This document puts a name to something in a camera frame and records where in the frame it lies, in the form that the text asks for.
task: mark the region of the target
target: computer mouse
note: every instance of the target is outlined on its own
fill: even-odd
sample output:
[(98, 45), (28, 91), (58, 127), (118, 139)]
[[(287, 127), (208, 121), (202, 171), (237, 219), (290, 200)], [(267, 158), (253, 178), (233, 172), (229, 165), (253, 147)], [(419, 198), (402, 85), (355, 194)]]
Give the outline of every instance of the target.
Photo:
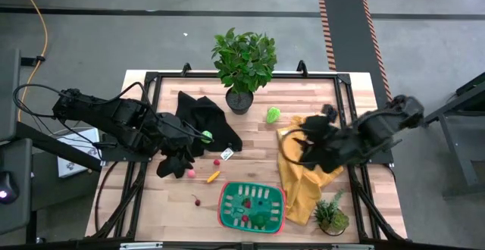
[(18, 187), (10, 171), (0, 172), (0, 204), (8, 205), (18, 198)]

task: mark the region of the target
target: green toy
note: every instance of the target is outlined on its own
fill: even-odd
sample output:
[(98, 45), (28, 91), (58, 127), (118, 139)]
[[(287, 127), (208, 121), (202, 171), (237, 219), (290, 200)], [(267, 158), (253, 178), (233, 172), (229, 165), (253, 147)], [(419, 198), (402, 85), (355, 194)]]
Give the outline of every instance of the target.
[(276, 107), (271, 107), (268, 110), (268, 115), (266, 116), (266, 123), (271, 124), (275, 122), (276, 120), (278, 120), (278, 118), (280, 118), (280, 114), (281, 114), (280, 109)]
[[(209, 131), (203, 131), (203, 132), (202, 132), (202, 134), (203, 134), (204, 136), (208, 136), (208, 137), (212, 138), (212, 133), (211, 133), (211, 132), (209, 132)], [(207, 140), (207, 139), (200, 139), (200, 140), (201, 140), (202, 142), (204, 142), (205, 144), (208, 144), (208, 143), (210, 143), (210, 142), (211, 142), (211, 140)]]
[(284, 193), (277, 187), (228, 182), (222, 189), (217, 215), (226, 227), (277, 233), (284, 225), (284, 204)]

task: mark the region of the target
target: yellow cloth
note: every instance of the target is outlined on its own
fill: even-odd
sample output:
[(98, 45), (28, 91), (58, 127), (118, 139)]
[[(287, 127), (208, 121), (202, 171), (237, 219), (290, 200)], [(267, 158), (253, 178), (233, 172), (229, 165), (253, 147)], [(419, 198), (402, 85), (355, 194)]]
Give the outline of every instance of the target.
[[(277, 131), (278, 139), (281, 140), (284, 133), (299, 128), (299, 124), (303, 122), (305, 118), (292, 117), (291, 126)], [(292, 133), (283, 144), (286, 156), (293, 161), (299, 161), (301, 146), (293, 138), (305, 139), (305, 135), (302, 132)], [(278, 167), (281, 184), (286, 193), (286, 218), (300, 225), (308, 222), (316, 202), (321, 198), (321, 187), (328, 185), (343, 171), (343, 167), (339, 167), (332, 173), (325, 173), (318, 165), (314, 170), (309, 170), (286, 161), (281, 152), (278, 153)]]

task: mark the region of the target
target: cherry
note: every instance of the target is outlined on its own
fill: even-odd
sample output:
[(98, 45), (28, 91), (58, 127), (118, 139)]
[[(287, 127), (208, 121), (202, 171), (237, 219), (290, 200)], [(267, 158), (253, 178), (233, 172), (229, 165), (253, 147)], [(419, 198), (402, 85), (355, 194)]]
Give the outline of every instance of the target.
[(199, 200), (199, 199), (197, 199), (197, 196), (195, 196), (195, 195), (193, 195), (193, 194), (192, 194), (192, 196), (196, 197), (196, 202), (195, 202), (196, 206), (200, 206), (200, 200)]

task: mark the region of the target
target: black cloth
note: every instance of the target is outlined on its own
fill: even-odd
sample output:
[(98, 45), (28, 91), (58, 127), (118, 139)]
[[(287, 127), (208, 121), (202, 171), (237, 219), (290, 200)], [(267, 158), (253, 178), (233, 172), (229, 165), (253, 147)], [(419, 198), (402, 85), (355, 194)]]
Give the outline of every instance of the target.
[(194, 168), (190, 162), (194, 163), (195, 160), (189, 152), (181, 152), (176, 156), (167, 156), (167, 159), (158, 165), (157, 175), (163, 178), (173, 173), (176, 178), (181, 178), (185, 173), (185, 169), (192, 170)]
[(194, 157), (204, 154), (204, 149), (210, 152), (223, 152), (231, 148), (235, 152), (243, 150), (243, 141), (226, 122), (224, 112), (208, 97), (195, 100), (190, 95), (180, 91), (178, 95), (177, 112), (181, 120), (194, 126), (198, 131), (212, 133), (212, 143), (203, 143), (194, 139), (191, 153)]

